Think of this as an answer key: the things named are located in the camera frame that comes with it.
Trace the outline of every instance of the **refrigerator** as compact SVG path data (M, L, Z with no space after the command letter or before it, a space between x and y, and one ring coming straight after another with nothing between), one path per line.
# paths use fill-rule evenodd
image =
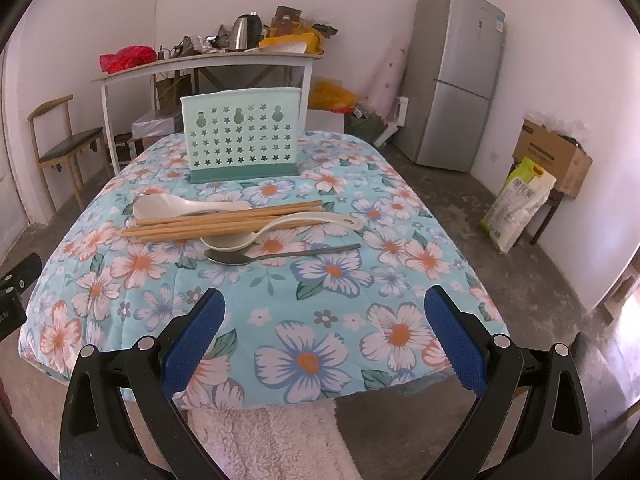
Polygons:
M422 166L469 171L504 44L504 12L486 0L418 0L394 144Z

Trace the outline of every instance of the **wooden chopsticks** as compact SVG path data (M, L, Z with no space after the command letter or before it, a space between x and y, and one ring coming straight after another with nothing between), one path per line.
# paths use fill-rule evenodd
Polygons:
M260 218L263 216L280 216L289 215L291 213L302 213L307 211L323 211L322 200L313 200L311 202L299 202L295 204L274 205L269 207L257 207L254 209L244 209L242 211L229 211L222 213L212 213L208 215L197 216L176 216L172 218L148 218L145 220L136 220L138 226L151 226L158 224L199 224L203 219L209 222L229 222L238 219Z
M184 240L205 236L248 233L262 229L268 223L283 216L308 211L322 211L322 201L302 202L279 206L216 213L202 216L159 218L138 221L143 226L123 229L124 237L137 236L141 242ZM283 228L303 227L321 223L319 221L293 220Z
M147 232L140 236L140 241L144 243L148 242L165 242L168 240L186 240L188 238L201 238L209 236L220 235L233 235L238 233L252 233L259 231L265 225L273 222L274 220L282 218L282 216L267 217L263 219L243 221L243 222L231 222L227 224L215 224L210 226L186 226L181 229L173 230L157 230ZM306 227L309 225L321 224L318 220L292 220L286 224L278 226L279 229L286 229L291 227Z

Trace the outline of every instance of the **utensil holder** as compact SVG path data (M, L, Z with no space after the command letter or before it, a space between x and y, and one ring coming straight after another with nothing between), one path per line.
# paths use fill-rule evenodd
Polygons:
M297 175L300 88L183 97L191 183Z

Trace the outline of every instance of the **table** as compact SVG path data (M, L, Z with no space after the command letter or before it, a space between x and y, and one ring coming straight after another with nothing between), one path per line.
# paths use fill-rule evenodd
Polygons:
M232 66L232 65L267 65L261 74L255 77L249 85L252 86L264 78L273 66L293 67L300 66L304 68L302 76L302 94L300 95L300 116L298 123L304 124L306 121L306 108L309 101L309 91L311 87L311 71L315 59L321 56L316 54L296 54L290 52L221 52L215 54L202 54L201 56L178 57L175 59L163 59L146 65L136 66L127 70L122 70L114 74L108 74L92 82L100 82L102 90L102 113L104 115L104 132L107 137L107 143L111 152L111 162L113 164L114 174L120 173L120 164L116 155L115 142L113 140L113 129L111 127L111 119L109 117L109 86L129 79L137 77L156 75L161 72L180 72L180 70L206 69L213 66ZM213 76L208 70L204 75L218 88L220 81ZM290 72L286 72L287 80L290 83ZM155 88L152 86L152 106L156 106Z
M463 254L370 144L304 132L299 176L208 184L188 181L185 151L183 134L159 140L82 213L31 296L18 343L23 358L66 381L83 344L130 348L143 335L158 335L214 287L225 297L225 320L175 402L180 409L231 409L409 382L403 388L415 390L450 376L424 316L432 285L490 333L508 333ZM132 225L133 199L154 192L247 200L254 207L322 200L325 210L362 219L366 227L273 231L249 256L355 242L361 248L224 267L204 257L197 239L142 244L120 236Z

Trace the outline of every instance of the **white table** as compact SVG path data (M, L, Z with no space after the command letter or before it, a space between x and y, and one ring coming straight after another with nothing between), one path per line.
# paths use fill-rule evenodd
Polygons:
M267 66L300 66L304 68L302 76L302 93L300 94L300 117L298 124L301 128L306 123L306 108L309 101L309 89L311 86L311 71L313 62L321 56L315 54L292 54L288 52L223 52L219 54L202 54L201 56L179 57L176 59L163 59L146 65L136 66L115 74L105 75L93 82L102 85L102 113L104 115L104 131L111 152L114 174L120 172L120 165L116 155L113 130L109 117L109 86L137 77L153 76L161 72L176 72L180 70L192 70L213 66L230 65L267 65ZM155 88L152 88L153 104L155 105Z

